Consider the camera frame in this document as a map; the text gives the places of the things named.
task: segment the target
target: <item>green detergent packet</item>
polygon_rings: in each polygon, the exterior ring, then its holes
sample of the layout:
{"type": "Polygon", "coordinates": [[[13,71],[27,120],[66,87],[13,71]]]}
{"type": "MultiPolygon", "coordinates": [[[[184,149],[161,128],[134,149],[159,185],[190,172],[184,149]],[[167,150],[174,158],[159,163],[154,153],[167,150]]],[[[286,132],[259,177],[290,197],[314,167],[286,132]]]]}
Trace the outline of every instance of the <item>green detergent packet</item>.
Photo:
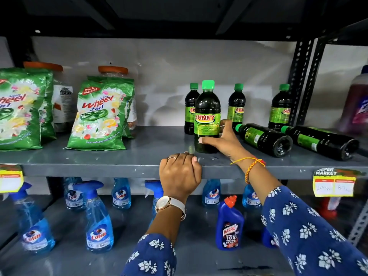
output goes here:
{"type": "Polygon", "coordinates": [[[0,151],[42,148],[39,108],[47,86],[45,73],[0,69],[0,151]]]}
{"type": "Polygon", "coordinates": [[[122,142],[126,92],[129,82],[86,80],[78,94],[78,112],[67,149],[125,150],[122,142]]]}
{"type": "Polygon", "coordinates": [[[54,117],[52,115],[52,94],[54,92],[54,75],[51,70],[48,69],[32,69],[26,68],[25,71],[29,74],[45,74],[47,87],[45,90],[44,102],[42,103],[39,114],[40,114],[40,125],[41,125],[41,140],[52,140],[56,139],[56,134],[52,122],[54,117]]]}
{"type": "Polygon", "coordinates": [[[87,76],[88,80],[95,81],[95,82],[103,82],[103,81],[116,81],[121,83],[129,83],[131,87],[125,88],[125,97],[124,97],[124,108],[125,108],[125,120],[124,125],[122,127],[122,136],[123,138],[133,138],[130,133],[129,126],[128,126],[128,117],[130,113],[130,105],[132,104],[132,97],[134,97],[135,88],[134,88],[134,79],[132,78],[119,78],[119,77],[108,77],[108,76],[87,76]]]}

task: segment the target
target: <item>grey shelf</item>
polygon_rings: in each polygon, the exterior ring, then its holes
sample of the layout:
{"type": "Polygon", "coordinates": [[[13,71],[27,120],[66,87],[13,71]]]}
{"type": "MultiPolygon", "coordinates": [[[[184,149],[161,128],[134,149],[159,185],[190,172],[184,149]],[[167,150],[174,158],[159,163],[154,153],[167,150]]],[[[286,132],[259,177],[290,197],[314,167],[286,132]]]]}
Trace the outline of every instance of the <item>grey shelf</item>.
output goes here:
{"type": "MultiPolygon", "coordinates": [[[[31,195],[31,197],[42,209],[46,208],[52,201],[51,195],[31,195]]],[[[0,201],[0,221],[0,232],[2,233],[0,234],[0,246],[2,246],[18,230],[17,213],[10,198],[0,201]]]]}
{"type": "MultiPolygon", "coordinates": [[[[203,178],[244,177],[237,166],[230,166],[230,160],[223,154],[196,153],[194,136],[184,134],[183,127],[140,126],[134,134],[135,139],[124,140],[126,150],[67,150],[63,148],[69,136],[63,135],[43,149],[1,153],[0,161],[22,165],[25,176],[158,178],[162,158],[189,151],[198,156],[203,166],[203,178]]],[[[368,158],[358,154],[350,161],[340,162],[294,145],[289,155],[278,159],[243,145],[263,159],[268,170],[278,179],[311,179],[313,172],[321,167],[349,168],[368,173],[368,158]]]]}
{"type": "MultiPolygon", "coordinates": [[[[114,228],[115,242],[111,251],[99,255],[88,252],[85,248],[85,213],[70,212],[65,207],[65,201],[59,199],[45,211],[57,241],[54,249],[45,255],[30,256],[23,251],[19,241],[12,241],[0,251],[3,275],[120,275],[136,243],[148,228],[153,196],[146,199],[144,196],[133,196],[132,206],[126,211],[114,209],[111,196],[101,198],[108,208],[114,228]]],[[[268,249],[245,235],[239,250],[226,252],[217,249],[217,209],[204,208],[200,200],[201,196],[192,195],[186,204],[187,216],[180,226],[175,244],[176,276],[294,275],[278,249],[268,249]]],[[[236,207],[244,211],[240,199],[236,207]]]]}

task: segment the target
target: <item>sleeve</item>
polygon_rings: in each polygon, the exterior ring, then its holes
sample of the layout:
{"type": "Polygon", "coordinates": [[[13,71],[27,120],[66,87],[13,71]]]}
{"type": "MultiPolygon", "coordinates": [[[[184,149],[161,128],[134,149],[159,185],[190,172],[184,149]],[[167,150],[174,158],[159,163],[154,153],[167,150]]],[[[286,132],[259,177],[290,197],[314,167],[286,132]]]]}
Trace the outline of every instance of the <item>sleeve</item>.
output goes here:
{"type": "Polygon", "coordinates": [[[296,275],[368,275],[368,259],[286,186],[268,194],[261,219],[296,275]]]}
{"type": "Polygon", "coordinates": [[[165,236],[146,234],[138,241],[121,275],[172,276],[176,269],[175,255],[175,249],[165,236]]]}

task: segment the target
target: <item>purple bottle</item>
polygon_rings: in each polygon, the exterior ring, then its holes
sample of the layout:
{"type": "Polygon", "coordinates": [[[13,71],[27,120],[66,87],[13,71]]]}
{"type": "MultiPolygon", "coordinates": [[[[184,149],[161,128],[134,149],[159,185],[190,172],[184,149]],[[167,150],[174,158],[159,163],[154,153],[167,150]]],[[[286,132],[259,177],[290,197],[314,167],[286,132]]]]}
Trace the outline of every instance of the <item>purple bottle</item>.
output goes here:
{"type": "Polygon", "coordinates": [[[218,207],[216,246],[220,250],[232,251],[240,247],[244,217],[239,210],[233,208],[236,198],[236,195],[229,196],[218,207]]]}

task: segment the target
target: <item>white flower print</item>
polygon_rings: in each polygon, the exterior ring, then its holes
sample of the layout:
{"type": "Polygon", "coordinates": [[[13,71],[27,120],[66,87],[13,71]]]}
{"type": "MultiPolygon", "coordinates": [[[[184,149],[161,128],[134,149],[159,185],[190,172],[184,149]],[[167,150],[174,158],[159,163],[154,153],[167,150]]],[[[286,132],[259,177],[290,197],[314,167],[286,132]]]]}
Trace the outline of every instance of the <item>white flower print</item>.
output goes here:
{"type": "Polygon", "coordinates": [[[143,239],[146,239],[146,237],[148,236],[148,234],[145,234],[144,236],[142,236],[139,240],[138,243],[141,242],[143,239]]]}
{"type": "Polygon", "coordinates": [[[266,217],[261,215],[260,216],[260,220],[262,221],[262,224],[266,227],[267,226],[267,220],[266,220],[266,217]]]}
{"type": "Polygon", "coordinates": [[[274,208],[271,208],[270,209],[270,222],[271,223],[274,223],[273,220],[275,220],[275,216],[276,216],[275,209],[274,208]]]}
{"type": "Polygon", "coordinates": [[[330,230],[328,232],[330,233],[333,239],[336,239],[336,241],[340,242],[346,241],[345,237],[343,237],[341,233],[339,233],[337,230],[333,229],[333,232],[330,230]]]}
{"type": "Polygon", "coordinates": [[[152,241],[149,243],[149,245],[150,245],[150,246],[152,246],[152,247],[155,247],[155,248],[159,247],[159,248],[160,248],[160,250],[162,250],[162,249],[164,248],[163,242],[161,242],[161,243],[160,243],[160,240],[159,240],[159,239],[157,239],[157,240],[152,240],[152,241]]]}
{"type": "Polygon", "coordinates": [[[317,232],[317,228],[312,223],[308,223],[308,227],[303,225],[303,227],[299,231],[300,238],[307,239],[309,236],[312,236],[312,232],[317,232]]]}
{"type": "Polygon", "coordinates": [[[274,241],[275,241],[275,244],[278,246],[278,247],[280,247],[280,242],[279,242],[279,240],[278,240],[278,236],[277,236],[277,234],[274,232],[274,241]]]}
{"type": "Polygon", "coordinates": [[[130,262],[131,260],[134,260],[136,257],[138,257],[139,256],[139,252],[138,251],[136,251],[136,252],[134,252],[130,257],[129,257],[129,259],[126,261],[126,262],[130,262]]]}
{"type": "Polygon", "coordinates": [[[282,209],[282,214],[289,216],[293,209],[298,209],[298,207],[295,203],[290,201],[289,205],[285,204],[285,207],[282,209]]]}
{"type": "Polygon", "coordinates": [[[289,261],[289,265],[292,268],[292,270],[294,270],[294,267],[292,266],[292,260],[289,257],[287,257],[287,260],[289,261]]]}
{"type": "Polygon", "coordinates": [[[297,267],[299,273],[301,274],[301,269],[304,270],[304,265],[306,265],[306,256],[299,254],[299,256],[297,256],[297,261],[294,262],[295,266],[297,267]]]}
{"type": "Polygon", "coordinates": [[[166,271],[166,275],[171,276],[171,268],[170,268],[170,264],[168,264],[168,260],[165,261],[164,269],[166,271]]]}
{"type": "Polygon", "coordinates": [[[368,274],[368,260],[367,259],[362,259],[362,262],[360,260],[356,261],[356,263],[360,267],[360,269],[362,271],[364,271],[366,274],[368,274]]]}
{"type": "Polygon", "coordinates": [[[316,217],[316,216],[320,216],[320,214],[314,210],[313,208],[307,208],[309,214],[311,214],[312,216],[316,217]]]}
{"type": "Polygon", "coordinates": [[[290,195],[292,195],[293,198],[299,198],[296,194],[294,194],[292,191],[290,191],[290,195]]]}
{"type": "Polygon", "coordinates": [[[322,252],[322,255],[320,255],[318,257],[319,262],[318,262],[318,266],[322,267],[322,268],[326,268],[329,269],[331,266],[335,267],[335,261],[337,262],[341,262],[341,257],[340,254],[338,252],[336,252],[335,250],[329,249],[331,255],[329,255],[326,252],[322,252]]]}
{"type": "Polygon", "coordinates": [[[287,246],[290,239],[290,230],[288,228],[284,228],[281,239],[285,246],[287,246]]]}
{"type": "Polygon", "coordinates": [[[157,272],[156,263],[152,264],[150,260],[144,260],[143,262],[140,262],[138,266],[140,267],[140,270],[144,270],[144,272],[148,272],[149,270],[151,270],[151,274],[155,274],[157,272]]]}
{"type": "Polygon", "coordinates": [[[272,191],[270,191],[270,193],[268,194],[268,197],[274,197],[275,195],[278,194],[278,192],[281,192],[280,187],[276,187],[275,189],[273,189],[272,191]]]}

